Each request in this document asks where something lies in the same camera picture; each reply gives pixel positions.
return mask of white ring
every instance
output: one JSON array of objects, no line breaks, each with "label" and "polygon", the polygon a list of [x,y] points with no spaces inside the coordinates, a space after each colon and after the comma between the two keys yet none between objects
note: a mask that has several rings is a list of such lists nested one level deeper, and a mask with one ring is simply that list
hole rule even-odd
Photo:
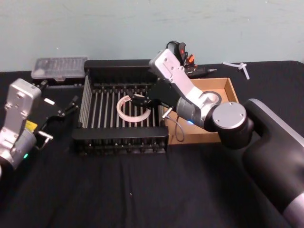
[{"label": "white ring", "polygon": [[131,122],[131,123],[137,123],[137,122],[140,122],[140,121],[143,121],[145,119],[147,119],[151,113],[151,110],[150,109],[147,109],[147,111],[142,114],[142,115],[139,115],[139,116],[129,116],[129,115],[126,115],[122,112],[121,110],[121,107],[123,106],[123,104],[125,104],[126,102],[130,101],[131,98],[127,95],[127,96],[124,96],[123,98],[121,98],[118,102],[117,102],[117,106],[116,106],[116,109],[117,109],[117,113],[119,115],[120,118],[122,118],[123,120],[127,121],[127,122]]}]

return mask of cardboard box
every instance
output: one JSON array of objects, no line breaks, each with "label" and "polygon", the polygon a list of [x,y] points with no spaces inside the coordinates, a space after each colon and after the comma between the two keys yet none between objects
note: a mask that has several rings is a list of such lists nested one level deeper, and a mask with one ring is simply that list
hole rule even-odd
[{"label": "cardboard box", "polygon": [[[206,79],[192,79],[194,85],[202,91],[214,91],[221,95],[222,103],[228,101],[238,102],[237,95],[234,91],[230,78],[206,78]],[[169,115],[171,118],[176,119],[175,112]],[[174,135],[175,123],[166,119],[166,125],[169,128],[169,144],[190,144],[190,143],[216,143],[220,142],[218,133],[207,132],[200,127],[192,125],[183,118],[179,118],[179,123],[185,132],[185,140],[179,142]],[[182,138],[181,130],[177,128],[178,138]]]}]

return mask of black tablecloth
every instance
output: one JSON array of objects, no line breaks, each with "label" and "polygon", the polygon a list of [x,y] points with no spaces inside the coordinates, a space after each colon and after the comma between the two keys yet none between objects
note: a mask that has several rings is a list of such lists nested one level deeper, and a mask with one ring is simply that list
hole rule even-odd
[{"label": "black tablecloth", "polygon": [[[240,102],[257,98],[304,136],[304,64],[212,65],[212,77],[230,77]],[[8,85],[29,72],[0,73],[0,107]],[[79,89],[48,89],[64,106]],[[4,109],[0,111],[3,123]],[[32,152],[2,192],[0,228],[287,228],[281,215],[244,172],[242,151],[220,144],[170,147],[167,154],[78,157],[72,125],[54,125],[55,137]]]}]

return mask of black dish rack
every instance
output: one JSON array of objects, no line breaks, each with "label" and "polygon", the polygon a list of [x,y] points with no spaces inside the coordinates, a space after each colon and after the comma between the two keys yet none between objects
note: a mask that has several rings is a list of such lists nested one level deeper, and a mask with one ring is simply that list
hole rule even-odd
[{"label": "black dish rack", "polygon": [[[145,95],[157,81],[149,72],[148,60],[88,60],[77,128],[72,137],[80,154],[160,153],[168,144],[168,127],[155,106],[148,119],[129,123],[117,114],[116,105],[127,91]],[[131,116],[144,107],[131,102],[122,107]]]}]

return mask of yellow label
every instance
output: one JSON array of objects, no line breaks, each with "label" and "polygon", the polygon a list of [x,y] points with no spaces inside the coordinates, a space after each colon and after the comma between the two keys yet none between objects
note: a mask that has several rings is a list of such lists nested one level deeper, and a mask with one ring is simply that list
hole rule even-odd
[{"label": "yellow label", "polygon": [[31,121],[26,121],[25,123],[25,128],[28,129],[31,132],[34,132],[34,130],[36,129],[38,125],[36,123],[33,123]]}]

